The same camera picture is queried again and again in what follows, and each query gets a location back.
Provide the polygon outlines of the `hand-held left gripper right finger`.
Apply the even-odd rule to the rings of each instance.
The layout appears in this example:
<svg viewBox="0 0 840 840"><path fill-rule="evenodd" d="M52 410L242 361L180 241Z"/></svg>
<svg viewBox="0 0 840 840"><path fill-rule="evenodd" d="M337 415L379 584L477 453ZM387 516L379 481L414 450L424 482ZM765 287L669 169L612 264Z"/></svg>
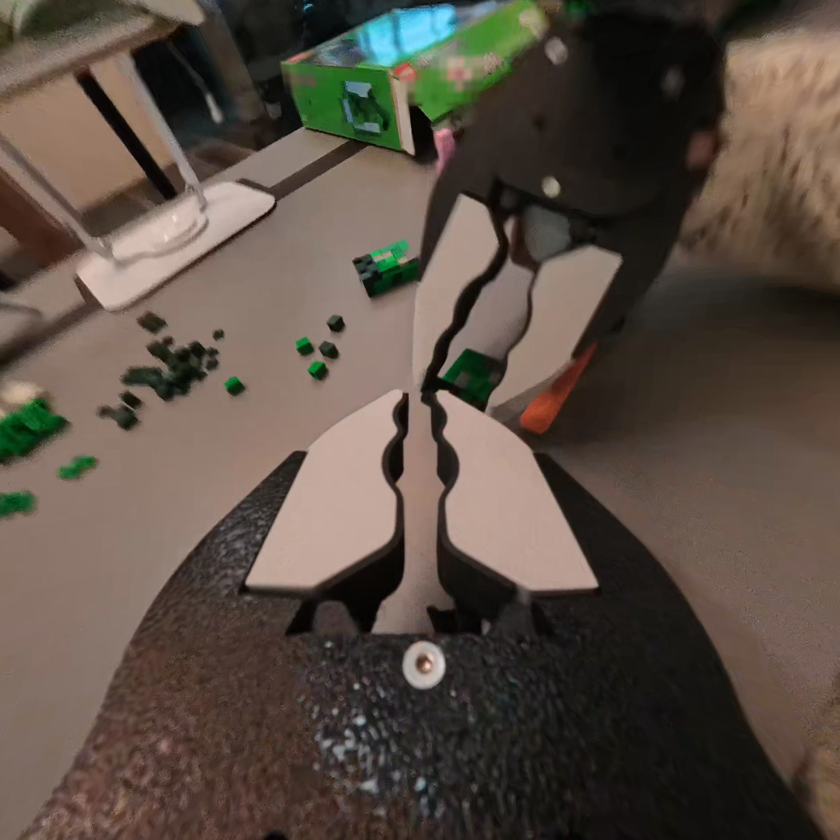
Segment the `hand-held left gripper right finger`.
<svg viewBox="0 0 840 840"><path fill-rule="evenodd" d="M437 574L456 607L495 622L512 602L597 592L599 583L535 453L450 392L429 397L443 493Z"/></svg>

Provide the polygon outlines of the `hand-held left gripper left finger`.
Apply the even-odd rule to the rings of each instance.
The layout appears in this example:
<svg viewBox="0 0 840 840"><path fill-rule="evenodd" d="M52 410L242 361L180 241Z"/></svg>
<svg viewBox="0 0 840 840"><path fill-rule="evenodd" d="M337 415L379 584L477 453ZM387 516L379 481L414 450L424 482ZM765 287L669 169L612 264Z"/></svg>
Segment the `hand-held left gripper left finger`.
<svg viewBox="0 0 840 840"><path fill-rule="evenodd" d="M372 630L405 567L406 394L393 390L308 448L245 578L248 592L344 605Z"/></svg>

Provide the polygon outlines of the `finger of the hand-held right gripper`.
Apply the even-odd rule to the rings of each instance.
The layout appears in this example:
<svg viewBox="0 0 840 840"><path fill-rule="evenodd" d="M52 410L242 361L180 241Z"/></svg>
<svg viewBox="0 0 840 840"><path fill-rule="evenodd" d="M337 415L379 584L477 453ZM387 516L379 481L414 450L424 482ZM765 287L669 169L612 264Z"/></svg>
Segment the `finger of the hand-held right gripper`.
<svg viewBox="0 0 840 840"><path fill-rule="evenodd" d="M412 373L421 396L438 389L452 343L507 262L508 240L489 208L458 196L416 288Z"/></svg>
<svg viewBox="0 0 840 840"><path fill-rule="evenodd" d="M505 372L490 395L488 415L498 421L521 415L593 344L585 333L622 265L619 254L585 246L540 267L528 287L522 325L505 339Z"/></svg>

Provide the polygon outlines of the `green and grey lego panel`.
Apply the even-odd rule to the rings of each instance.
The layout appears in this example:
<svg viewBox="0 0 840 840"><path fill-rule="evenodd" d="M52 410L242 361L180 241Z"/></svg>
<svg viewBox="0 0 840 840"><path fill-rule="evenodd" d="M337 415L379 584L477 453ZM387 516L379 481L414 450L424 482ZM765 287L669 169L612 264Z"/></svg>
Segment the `green and grey lego panel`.
<svg viewBox="0 0 840 840"><path fill-rule="evenodd" d="M464 349L440 380L460 400L484 412L504 372L499 360L476 350Z"/></svg>

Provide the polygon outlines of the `person's right forearm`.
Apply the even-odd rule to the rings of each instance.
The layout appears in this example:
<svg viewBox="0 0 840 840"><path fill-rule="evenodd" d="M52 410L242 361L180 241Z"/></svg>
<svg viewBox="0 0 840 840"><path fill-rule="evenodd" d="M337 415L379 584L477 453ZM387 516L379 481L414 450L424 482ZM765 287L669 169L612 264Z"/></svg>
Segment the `person's right forearm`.
<svg viewBox="0 0 840 840"><path fill-rule="evenodd" d="M838 296L838 29L738 41L725 71L721 151L679 248Z"/></svg>

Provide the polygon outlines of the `green and black lego block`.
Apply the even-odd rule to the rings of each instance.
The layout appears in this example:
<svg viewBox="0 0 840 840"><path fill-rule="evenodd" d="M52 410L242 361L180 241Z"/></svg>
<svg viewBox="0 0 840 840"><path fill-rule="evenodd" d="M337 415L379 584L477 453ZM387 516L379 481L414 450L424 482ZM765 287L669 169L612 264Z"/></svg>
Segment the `green and black lego block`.
<svg viewBox="0 0 840 840"><path fill-rule="evenodd" d="M408 242L400 239L353 258L353 268L368 298L378 298L418 279L419 258L410 257L408 251Z"/></svg>

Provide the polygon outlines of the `green toy set box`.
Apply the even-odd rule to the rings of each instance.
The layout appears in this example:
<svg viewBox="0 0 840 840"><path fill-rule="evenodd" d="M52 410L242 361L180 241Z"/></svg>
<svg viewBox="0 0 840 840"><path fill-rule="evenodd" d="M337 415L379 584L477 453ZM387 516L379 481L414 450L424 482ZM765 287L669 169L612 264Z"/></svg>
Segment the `green toy set box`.
<svg viewBox="0 0 840 840"><path fill-rule="evenodd" d="M545 36L535 2L396 8L280 67L302 126L415 156Z"/></svg>

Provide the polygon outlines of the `pile of dark green lego pieces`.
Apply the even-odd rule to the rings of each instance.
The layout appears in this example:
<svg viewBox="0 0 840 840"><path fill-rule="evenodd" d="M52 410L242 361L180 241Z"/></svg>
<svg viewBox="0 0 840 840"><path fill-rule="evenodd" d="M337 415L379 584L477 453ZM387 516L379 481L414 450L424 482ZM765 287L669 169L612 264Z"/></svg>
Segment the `pile of dark green lego pieces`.
<svg viewBox="0 0 840 840"><path fill-rule="evenodd" d="M146 389L163 403L189 396L193 387L203 382L219 364L219 350L215 344L195 339L183 344L175 342L166 330L157 334L147 332L151 341L145 345L151 364L133 364L119 377L122 390L111 405L100 405L96 416L114 422L129 431L140 422L139 412L144 400L139 390Z"/></svg>

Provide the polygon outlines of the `pile of bright green lego pieces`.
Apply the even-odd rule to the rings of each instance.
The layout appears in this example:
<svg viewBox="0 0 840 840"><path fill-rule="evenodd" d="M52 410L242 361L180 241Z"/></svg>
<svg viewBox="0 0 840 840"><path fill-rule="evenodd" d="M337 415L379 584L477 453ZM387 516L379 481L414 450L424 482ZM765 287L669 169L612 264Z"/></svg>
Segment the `pile of bright green lego pieces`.
<svg viewBox="0 0 840 840"><path fill-rule="evenodd" d="M1 388L1 463L32 454L68 429L70 421L53 407L45 389L11 381Z"/></svg>

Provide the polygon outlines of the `orange brick separator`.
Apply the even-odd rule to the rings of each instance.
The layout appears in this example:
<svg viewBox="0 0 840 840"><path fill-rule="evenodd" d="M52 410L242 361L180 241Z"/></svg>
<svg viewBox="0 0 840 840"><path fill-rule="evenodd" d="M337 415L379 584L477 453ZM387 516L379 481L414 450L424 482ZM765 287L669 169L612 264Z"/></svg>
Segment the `orange brick separator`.
<svg viewBox="0 0 840 840"><path fill-rule="evenodd" d="M596 350L597 344L591 344L563 369L549 387L530 402L519 418L520 429L535 435L545 434L550 429L592 361Z"/></svg>

